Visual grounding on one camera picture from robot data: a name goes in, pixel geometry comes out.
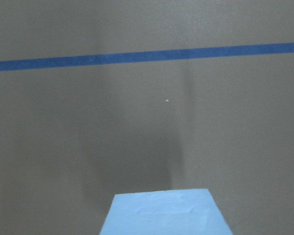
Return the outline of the light blue foam block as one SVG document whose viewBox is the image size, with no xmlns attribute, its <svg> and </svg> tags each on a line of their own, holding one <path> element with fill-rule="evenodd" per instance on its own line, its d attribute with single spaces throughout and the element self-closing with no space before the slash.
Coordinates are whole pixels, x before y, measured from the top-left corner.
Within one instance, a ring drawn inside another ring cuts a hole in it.
<svg viewBox="0 0 294 235">
<path fill-rule="evenodd" d="M 102 235 L 230 235 L 208 189 L 116 194 Z"/>
</svg>

